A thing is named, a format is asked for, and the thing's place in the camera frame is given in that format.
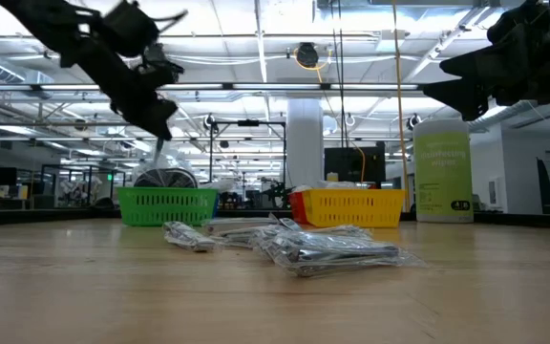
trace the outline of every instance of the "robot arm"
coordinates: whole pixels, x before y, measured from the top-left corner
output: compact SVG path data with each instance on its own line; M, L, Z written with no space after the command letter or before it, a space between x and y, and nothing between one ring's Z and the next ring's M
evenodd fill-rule
M170 140L166 121L178 106L160 99L156 89L178 81L183 68L166 60L157 43L159 29L138 8L122 0L105 17L65 0L0 0L46 47L60 54L61 68L77 64L112 101L112 110L162 140ZM169 18L173 23L187 12ZM89 32L82 32L86 24ZM129 69L120 56L142 57Z
M475 120L498 105L520 100L550 103L550 4L526 0L505 12L487 31L492 46L440 63L443 72L460 79L424 86L424 94Z

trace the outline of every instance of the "green plastic basket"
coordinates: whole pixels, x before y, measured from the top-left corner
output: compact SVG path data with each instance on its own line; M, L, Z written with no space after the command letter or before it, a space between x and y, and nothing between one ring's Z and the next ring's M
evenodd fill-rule
M216 189L119 187L122 222L127 226L162 226L180 221L200 225L214 217Z

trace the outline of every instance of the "plastic bag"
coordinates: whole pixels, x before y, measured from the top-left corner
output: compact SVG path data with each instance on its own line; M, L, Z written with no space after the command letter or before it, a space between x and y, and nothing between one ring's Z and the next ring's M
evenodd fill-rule
M348 189L357 189L359 188L354 182L328 182L328 181L319 181L318 185L320 188L348 188Z
M182 153L165 144L151 161L146 161L133 169L131 176L134 186L144 187L191 187L199 186L192 173L192 165Z
M164 229L164 239L169 244L192 250L195 252L211 252L217 247L217 243L198 233L192 227L181 222L168 222Z
M277 234L284 232L284 231L301 231L301 229L294 226L278 226L278 225L271 225L271 226L264 226L261 228L258 228L258 230L255 230L252 233L252 236L249 238L249 246L252 247L252 249L256 252L258 252L260 255L262 255L264 258L267 258L268 260L273 260L272 257L272 251L271 251L271 244L273 242L273 239L277 236Z
M297 276L375 266L421 265L421 260L394 244L349 236L282 232L271 244L273 261Z
M249 244L252 246L252 248L260 253L263 257L266 257L270 260L273 260L273 256L277 250L276 246L273 246L273 240L282 231L291 231L291 232L302 232L302 229L300 226L296 225L292 220L285 221L285 219L280 220L282 224L287 224L284 226L284 228L281 228L279 230L275 230L276 228L268 227L260 231L254 232L254 235L252 238L250 238ZM359 226L336 226L336 227L330 227L330 228L322 228L322 229L312 229L308 231L307 233L319 233L319 234L331 234L331 235L341 235L341 236L350 236L350 237L356 237L361 239L370 240L371 235L370 232L368 232L365 229L360 228Z
M372 234L369 231L354 225L340 225L340 226L334 226L329 228L312 229L312 230L309 230L308 232L318 233L318 234L350 236L355 238L372 240Z
M204 233L218 235L220 232L227 232L236 229L250 228L256 226L277 225L279 221L272 214L267 218L231 218L211 219L202 223Z
M241 229L230 229L216 233L211 238L228 247L253 247L253 239L256 233L269 233L273 237L280 231L290 230L284 226L268 225L254 226Z

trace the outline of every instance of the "disinfecting wipes container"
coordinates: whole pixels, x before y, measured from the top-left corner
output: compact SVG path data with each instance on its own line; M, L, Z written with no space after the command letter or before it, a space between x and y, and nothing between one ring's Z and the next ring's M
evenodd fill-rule
M428 120L413 130L417 221L471 223L473 181L468 124Z

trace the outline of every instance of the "yellow plastic basket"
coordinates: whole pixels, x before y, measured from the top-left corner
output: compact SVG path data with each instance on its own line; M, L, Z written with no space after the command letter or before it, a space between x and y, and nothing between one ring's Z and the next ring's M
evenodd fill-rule
M314 226L398 227L405 190L311 189L303 191Z

